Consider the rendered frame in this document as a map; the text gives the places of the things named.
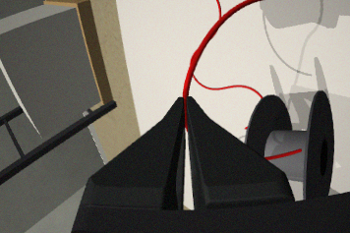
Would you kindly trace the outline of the red cable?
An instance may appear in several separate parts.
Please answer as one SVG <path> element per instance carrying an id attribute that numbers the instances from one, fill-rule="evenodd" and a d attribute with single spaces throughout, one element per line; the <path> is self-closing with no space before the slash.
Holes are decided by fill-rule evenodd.
<path id="1" fill-rule="evenodd" d="M 216 0 L 217 5 L 218 5 L 218 9 L 219 9 L 219 20 L 214 24 L 214 26 L 209 30 L 209 32 L 207 33 L 207 35 L 204 37 L 202 43 L 200 44 L 199 48 L 195 51 L 195 53 L 193 54 L 192 58 L 191 58 L 191 62 L 190 62 L 190 67 L 186 76 L 186 80 L 184 82 L 184 88 L 183 88 L 183 97 L 184 97 L 184 107 L 185 107 L 185 127 L 186 130 L 188 132 L 188 122 L 187 122 L 187 97 L 189 96 L 189 90 L 190 90 L 190 85 L 191 85 L 191 81 L 192 78 L 195 79 L 195 81 L 202 87 L 210 89 L 210 87 L 205 87 L 203 86 L 194 76 L 194 72 L 195 69 L 197 67 L 197 64 L 204 52 L 204 49 L 206 48 L 207 44 L 209 43 L 209 41 L 211 40 L 212 37 L 215 36 L 215 34 L 217 33 L 218 29 L 232 16 L 234 15 L 236 12 L 238 12 L 239 10 L 241 10 L 242 8 L 251 5 L 253 3 L 259 2 L 262 0 L 246 0 L 238 5 L 236 5 L 235 7 L 233 7 L 232 9 L 230 9 L 226 14 L 224 14 L 221 17 L 221 7 L 220 7 L 220 3 L 218 0 Z M 251 87 L 246 87 L 246 86 L 231 86 L 231 87 L 245 87 L 248 88 L 252 91 L 254 91 L 256 94 L 259 95 L 260 98 L 263 98 L 256 90 L 254 90 Z M 286 152 L 286 153 L 282 153 L 282 154 L 278 154 L 278 155 L 274 155 L 274 156 L 268 156 L 265 157 L 267 160 L 271 160 L 271 159 L 275 159 L 275 158 L 280 158 L 280 157 L 284 157 L 284 156 L 288 156 L 288 155 L 292 155 L 298 152 L 301 152 L 301 149 L 296 149 L 290 152 Z"/>

